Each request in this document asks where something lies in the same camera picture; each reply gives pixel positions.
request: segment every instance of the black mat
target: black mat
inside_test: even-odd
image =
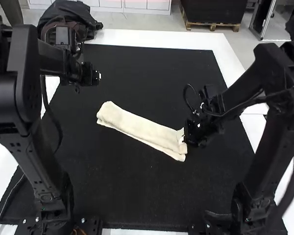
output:
[[[184,163],[96,124],[97,111],[112,100],[180,129],[189,115],[182,99],[185,84],[226,88],[213,52],[87,45],[85,59],[102,72],[101,84],[81,88],[80,94],[74,87],[59,87],[51,102],[64,131],[56,157],[71,176],[75,213],[99,215],[109,228],[185,231],[190,223],[202,222],[204,210],[230,212],[233,189],[253,156],[239,120],[227,123],[225,134],[207,148],[190,149]],[[48,117],[43,125],[56,146],[57,132]],[[18,169],[7,191],[20,173]],[[26,182],[1,222],[17,224],[34,215]]]

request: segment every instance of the cream towel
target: cream towel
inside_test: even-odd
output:
[[[97,113],[97,124],[120,131],[132,138],[168,154],[178,161],[185,161],[187,145],[182,142],[184,130],[173,130],[146,118],[121,109],[112,101],[105,102]]]

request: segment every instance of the towel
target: towel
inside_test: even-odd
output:
[[[173,130],[146,118],[132,114],[115,105],[105,102],[97,113],[97,124],[120,131],[141,141],[177,161],[185,161],[187,145],[183,142],[184,129]]]

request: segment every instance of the white towel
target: white towel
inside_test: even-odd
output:
[[[97,124],[120,131],[162,151],[178,161],[185,161],[187,145],[182,142],[184,129],[173,130],[105,102],[97,113]]]

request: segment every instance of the white cabinet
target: white cabinet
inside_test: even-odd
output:
[[[147,0],[124,0],[125,8],[147,9]]]
[[[29,0],[29,4],[51,5],[51,0]]]
[[[169,11],[170,0],[147,0],[147,9]]]
[[[47,9],[55,0],[26,0],[30,9]],[[169,15],[172,0],[81,0],[91,11]]]
[[[122,8],[122,0],[99,0],[99,6]]]
[[[82,2],[89,6],[99,6],[99,0],[82,0]]]

